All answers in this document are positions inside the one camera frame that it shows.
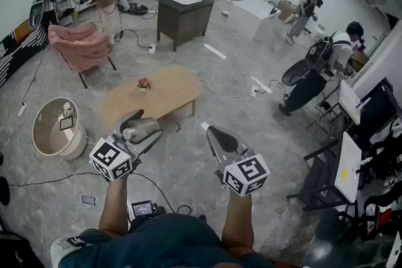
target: white shirt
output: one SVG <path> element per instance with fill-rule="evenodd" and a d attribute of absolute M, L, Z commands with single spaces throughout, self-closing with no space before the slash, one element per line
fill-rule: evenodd
<path fill-rule="evenodd" d="M 346 40 L 351 43 L 349 35 L 347 33 L 338 32 L 333 37 L 334 43 L 340 40 Z M 350 45 L 334 45 L 332 47 L 333 53 L 330 62 L 331 72 L 335 70 L 335 62 L 338 62 L 342 65 L 342 67 L 346 67 L 347 61 L 349 60 L 350 56 L 353 54 L 352 47 Z"/>

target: gray floor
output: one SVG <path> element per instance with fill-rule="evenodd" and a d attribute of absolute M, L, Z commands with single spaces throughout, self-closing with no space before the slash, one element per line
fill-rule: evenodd
<path fill-rule="evenodd" d="M 141 2 L 149 6 L 157 4 L 157 0 Z M 54 180 L 90 167 L 91 144 L 81 157 L 73 161 L 46 158 L 35 150 L 31 136 L 35 115 L 42 105 L 55 97 L 73 99 L 90 141 L 96 142 L 108 134 L 99 117 L 100 103 L 108 91 L 134 79 L 123 77 L 125 75 L 139 75 L 162 65 L 181 63 L 227 97 L 243 97 L 243 74 L 253 75 L 266 85 L 271 79 L 280 80 L 283 72 L 302 58 L 306 50 L 285 43 L 288 27 L 280 22 L 264 42 L 246 41 L 226 25 L 226 18 L 221 15 L 222 10 L 228 10 L 230 5 L 226 0 L 217 1 L 205 37 L 200 36 L 179 46 L 174 54 L 172 42 L 165 36 L 162 36 L 156 53 L 149 55 L 147 49 L 137 46 L 135 35 L 126 32 L 111 53 L 117 71 L 106 63 L 85 73 L 85 81 L 93 87 L 87 91 L 60 54 L 47 48 L 37 81 L 25 99 L 28 107 L 18 118 L 21 98 L 42 55 L 37 54 L 0 89 L 0 151 L 4 154 L 0 174 L 10 183 L 21 185 Z M 95 11 L 88 11 L 82 17 L 83 20 L 98 21 Z M 142 45 L 156 41 L 157 19 L 144 20 L 128 14 L 122 14 L 121 18 L 123 28 L 134 28 L 138 32 Z M 299 37 L 298 41 L 309 44 L 306 35 Z M 206 43 L 227 55 L 227 59 L 223 60 L 206 49 Z M 244 77 L 244 83 L 248 89 L 254 84 L 249 77 Z M 271 88 L 272 94 L 258 95 L 255 99 L 245 96 L 235 102 L 203 87 L 197 99 L 195 117 L 189 116 L 190 107 L 184 107 L 160 120 L 163 137 L 143 157 L 138 172 L 155 180 L 174 208 L 188 204 L 195 215 L 206 214 L 208 223 L 220 234 L 229 192 L 213 174 L 217 163 L 207 149 L 205 131 L 200 125 L 205 121 L 241 134 L 264 156 L 271 170 L 264 188 L 253 194 L 256 249 L 270 257 L 286 254 L 282 259 L 294 261 L 292 253 L 285 250 L 293 239 L 300 244 L 293 243 L 292 247 L 303 249 L 310 242 L 314 229 L 305 228 L 301 205 L 297 201 L 288 201 L 286 195 L 298 191 L 302 185 L 308 171 L 302 157 L 318 147 L 321 133 L 314 127 L 305 129 L 317 114 L 313 102 L 291 117 L 285 117 L 278 112 L 283 90 L 278 89 L 274 82 Z M 182 128 L 178 132 L 177 122 Z M 42 262 L 50 267 L 50 245 L 55 239 L 75 236 L 87 228 L 97 227 L 106 188 L 107 183 L 101 177 L 91 175 L 73 176 L 45 185 L 11 187 L 11 202 L 7 207 L 0 205 L 0 215 L 10 230 L 32 243 Z M 81 203 L 82 195 L 96 197 L 99 207 Z M 139 176 L 129 178 L 129 199 L 132 202 L 153 200 L 166 205 L 156 188 Z M 315 223 L 316 220 L 310 220 L 310 227 Z"/>

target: backpack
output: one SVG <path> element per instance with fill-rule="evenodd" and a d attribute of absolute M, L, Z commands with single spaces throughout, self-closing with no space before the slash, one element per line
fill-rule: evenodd
<path fill-rule="evenodd" d="M 305 57 L 305 61 L 310 69 L 314 69 L 321 72 L 330 71 L 330 62 L 332 54 L 334 53 L 334 46 L 337 45 L 349 45 L 350 42 L 346 40 L 340 40 L 334 42 L 334 36 L 338 33 L 336 31 L 330 36 L 326 36 L 316 42 L 310 47 Z"/>

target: pink armchair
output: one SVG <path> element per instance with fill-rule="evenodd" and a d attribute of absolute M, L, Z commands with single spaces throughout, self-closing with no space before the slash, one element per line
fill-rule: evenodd
<path fill-rule="evenodd" d="M 50 45 L 59 50 L 71 70 L 77 72 L 85 88 L 81 72 L 99 66 L 109 60 L 116 70 L 107 51 L 109 37 L 97 30 L 94 22 L 67 28 L 49 26 Z"/>

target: small screen device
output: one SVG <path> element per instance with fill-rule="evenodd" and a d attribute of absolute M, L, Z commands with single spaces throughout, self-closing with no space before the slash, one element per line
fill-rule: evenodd
<path fill-rule="evenodd" d="M 150 200 L 132 203 L 131 208 L 133 208 L 133 213 L 136 218 L 152 217 L 154 215 L 154 209 Z"/>
<path fill-rule="evenodd" d="M 60 130 L 61 131 L 67 130 L 73 126 L 74 126 L 74 123 L 73 123 L 72 115 L 66 117 L 65 119 L 60 120 Z"/>
<path fill-rule="evenodd" d="M 86 196 L 83 195 L 81 197 L 82 203 L 86 203 L 88 205 L 94 205 L 95 204 L 95 198 L 93 196 Z"/>

